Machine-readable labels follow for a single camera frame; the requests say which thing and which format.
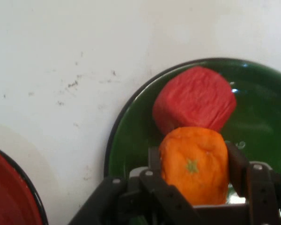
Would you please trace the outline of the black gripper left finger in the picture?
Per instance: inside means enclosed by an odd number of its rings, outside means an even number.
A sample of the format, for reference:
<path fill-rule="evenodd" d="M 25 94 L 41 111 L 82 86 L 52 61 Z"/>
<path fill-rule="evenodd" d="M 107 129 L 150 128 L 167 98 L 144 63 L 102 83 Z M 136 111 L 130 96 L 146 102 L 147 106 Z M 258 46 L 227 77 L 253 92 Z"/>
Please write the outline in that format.
<path fill-rule="evenodd" d="M 106 177 L 79 209 L 71 225 L 126 225 L 143 216 L 150 225 L 201 225 L 180 192 L 161 177 L 157 147 L 148 149 L 148 169 L 124 179 Z"/>

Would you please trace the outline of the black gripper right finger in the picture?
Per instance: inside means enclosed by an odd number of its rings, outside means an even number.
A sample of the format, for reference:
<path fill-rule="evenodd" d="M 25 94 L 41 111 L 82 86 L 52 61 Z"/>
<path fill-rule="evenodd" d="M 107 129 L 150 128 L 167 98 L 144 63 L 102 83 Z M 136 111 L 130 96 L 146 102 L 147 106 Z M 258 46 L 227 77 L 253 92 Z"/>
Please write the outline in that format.
<path fill-rule="evenodd" d="M 229 178 L 246 213 L 249 225 L 281 225 L 281 174 L 267 163 L 249 161 L 234 144 L 226 143 L 229 155 Z"/>

